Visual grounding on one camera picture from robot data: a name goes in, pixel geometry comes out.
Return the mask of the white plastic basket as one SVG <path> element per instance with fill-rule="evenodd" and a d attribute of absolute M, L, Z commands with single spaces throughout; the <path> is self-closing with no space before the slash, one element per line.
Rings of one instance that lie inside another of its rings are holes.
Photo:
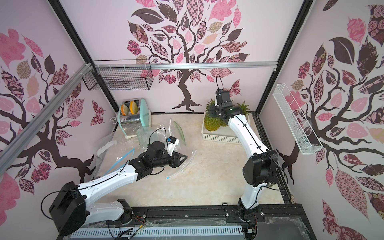
<path fill-rule="evenodd" d="M 255 144 L 255 140 L 251 135 L 250 124 L 245 115 L 239 114 L 230 118 L 229 126 L 219 128 L 216 131 L 210 132 L 202 125 L 201 130 L 203 140 L 232 143 L 232 144 Z"/>

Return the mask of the mint green toaster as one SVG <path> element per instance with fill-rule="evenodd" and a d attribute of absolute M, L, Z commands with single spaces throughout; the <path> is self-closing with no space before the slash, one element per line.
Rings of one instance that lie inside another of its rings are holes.
<path fill-rule="evenodd" d="M 136 137 L 140 127 L 152 126 L 151 111 L 143 98 L 123 101 L 117 120 L 127 140 Z"/>

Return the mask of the aluminium rail back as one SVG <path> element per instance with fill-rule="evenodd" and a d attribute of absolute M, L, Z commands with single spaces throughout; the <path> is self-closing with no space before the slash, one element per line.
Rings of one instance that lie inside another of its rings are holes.
<path fill-rule="evenodd" d="M 151 68 L 152 70 L 177 69 L 232 69 L 232 68 L 276 68 L 277 62 L 230 62 L 230 63 L 179 63 L 179 64 L 106 64 L 96 65 L 95 68 Z"/>

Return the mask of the aluminium rail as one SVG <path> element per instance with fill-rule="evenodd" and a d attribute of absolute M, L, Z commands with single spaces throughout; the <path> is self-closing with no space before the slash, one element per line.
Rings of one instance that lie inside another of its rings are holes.
<path fill-rule="evenodd" d="M 232 68 L 276 68 L 277 62 L 230 62 L 230 63 L 179 63 L 179 64 L 106 64 L 96 65 L 95 68 L 151 68 L 152 70 L 177 69 L 232 69 Z"/>
<path fill-rule="evenodd" d="M 57 108 L 65 101 L 70 93 L 82 80 L 81 75 L 88 73 L 91 70 L 91 64 L 86 63 L 72 75 L 69 82 L 66 83 L 61 90 L 53 96 L 45 107 L 27 124 L 22 132 L 11 141 L 1 154 L 1 174 L 6 172 L 8 167 L 19 156 L 29 142 L 40 131 L 43 125 L 52 117 Z"/>

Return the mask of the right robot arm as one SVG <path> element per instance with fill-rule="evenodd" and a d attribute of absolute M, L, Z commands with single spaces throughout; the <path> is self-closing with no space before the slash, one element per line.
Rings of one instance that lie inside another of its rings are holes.
<path fill-rule="evenodd" d="M 247 186 L 239 199 L 239 217 L 243 221 L 249 221 L 257 214 L 260 197 L 265 189 L 280 190 L 273 187 L 278 182 L 277 153 L 261 142 L 240 105 L 224 108 L 211 99 L 206 104 L 206 116 L 226 123 L 239 139 L 248 157 L 242 169 Z"/>

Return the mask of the white vent strip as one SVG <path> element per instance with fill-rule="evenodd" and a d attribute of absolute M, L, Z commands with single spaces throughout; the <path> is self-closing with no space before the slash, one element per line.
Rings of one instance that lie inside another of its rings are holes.
<path fill-rule="evenodd" d="M 66 240 L 123 240 L 138 238 L 218 237 L 240 236 L 241 226 L 190 226 L 190 227 L 129 227 L 129 228 L 82 228 L 65 237 Z"/>

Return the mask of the zip bag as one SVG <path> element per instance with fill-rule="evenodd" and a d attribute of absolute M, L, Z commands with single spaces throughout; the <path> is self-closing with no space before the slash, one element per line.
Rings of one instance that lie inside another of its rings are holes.
<path fill-rule="evenodd" d="M 182 154 L 174 151 L 171 158 L 172 162 L 170 165 L 165 167 L 165 179 L 171 180 L 176 176 L 180 175 L 185 169 L 192 163 L 196 156 L 197 150 L 187 151 L 186 154 Z"/>

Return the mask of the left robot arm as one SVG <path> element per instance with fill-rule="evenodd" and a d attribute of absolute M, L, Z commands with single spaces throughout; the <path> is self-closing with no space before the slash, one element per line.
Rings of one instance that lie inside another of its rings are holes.
<path fill-rule="evenodd" d="M 78 185 L 74 182 L 63 185 L 49 208 L 59 236 L 71 235 L 83 225 L 96 222 L 128 223 L 132 218 L 132 209 L 124 199 L 106 204 L 98 204 L 97 200 L 152 175 L 154 168 L 169 166 L 175 169 L 187 159 L 188 156 L 174 151 L 174 143 L 155 141 L 148 144 L 147 150 L 137 158 L 127 161 L 110 174 Z"/>

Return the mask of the pineapple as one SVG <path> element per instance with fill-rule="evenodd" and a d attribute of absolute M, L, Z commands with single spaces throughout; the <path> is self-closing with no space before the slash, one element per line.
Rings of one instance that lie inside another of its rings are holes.
<path fill-rule="evenodd" d="M 226 121 L 224 121 L 224 120 L 220 120 L 220 125 L 221 125 L 222 127 L 227 127 L 227 126 L 228 126 L 228 123 L 227 123 Z"/>
<path fill-rule="evenodd" d="M 249 111 L 250 111 L 249 106 L 250 105 L 246 104 L 245 101 L 243 101 L 241 104 L 237 103 L 237 105 L 238 105 L 238 107 L 240 107 L 240 109 L 242 110 L 242 112 L 245 116 L 247 116 L 249 114 Z"/>
<path fill-rule="evenodd" d="M 210 117 L 208 113 L 204 117 L 204 127 L 209 132 L 217 131 L 222 125 L 220 118 Z"/>
<path fill-rule="evenodd" d="M 207 102 L 206 104 L 206 110 L 208 114 L 215 114 L 216 113 L 216 102 L 213 99 L 210 99 L 210 101 Z"/>

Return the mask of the blue-zip bag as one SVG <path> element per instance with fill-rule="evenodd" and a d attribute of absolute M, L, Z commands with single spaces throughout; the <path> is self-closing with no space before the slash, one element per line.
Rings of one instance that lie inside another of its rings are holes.
<path fill-rule="evenodd" d="M 122 160 L 124 160 L 127 156 L 130 154 L 134 154 L 136 149 L 132 149 L 131 151 L 127 152 L 125 155 L 123 155 L 121 158 L 119 158 L 111 167 L 110 169 L 104 174 L 107 175 L 111 170 L 113 170 Z"/>

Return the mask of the green-zip bag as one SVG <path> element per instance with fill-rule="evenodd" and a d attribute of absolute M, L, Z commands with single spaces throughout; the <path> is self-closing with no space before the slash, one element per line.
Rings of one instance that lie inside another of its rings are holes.
<path fill-rule="evenodd" d="M 182 127 L 174 120 L 171 120 L 169 125 L 160 125 L 159 127 L 140 127 L 137 130 L 139 145 L 143 150 L 148 148 L 148 145 L 159 141 L 166 143 L 166 138 L 170 136 L 179 140 L 176 150 L 186 147 L 186 139 Z"/>

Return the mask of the aluminium rail left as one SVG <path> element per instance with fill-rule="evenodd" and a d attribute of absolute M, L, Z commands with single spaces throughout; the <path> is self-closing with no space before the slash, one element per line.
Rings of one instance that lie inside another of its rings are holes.
<path fill-rule="evenodd" d="M 22 132 L 11 141 L 1 154 L 1 174 L 6 172 L 8 167 L 19 156 L 29 142 L 40 131 L 43 125 L 52 117 L 57 108 L 65 101 L 70 93 L 82 80 L 81 75 L 88 73 L 91 70 L 91 64 L 86 63 L 72 75 L 69 82 L 66 83 L 61 90 L 53 96 L 45 107 L 27 124 Z"/>

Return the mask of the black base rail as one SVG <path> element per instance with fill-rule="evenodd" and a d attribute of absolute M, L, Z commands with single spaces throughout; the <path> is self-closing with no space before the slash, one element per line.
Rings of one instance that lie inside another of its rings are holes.
<path fill-rule="evenodd" d="M 314 240 L 316 236 L 301 205 L 259 205 L 249 221 L 239 217 L 239 206 L 133 207 L 127 224 L 104 221 L 82 228 L 241 226 L 243 236 L 138 238 L 136 240 Z"/>

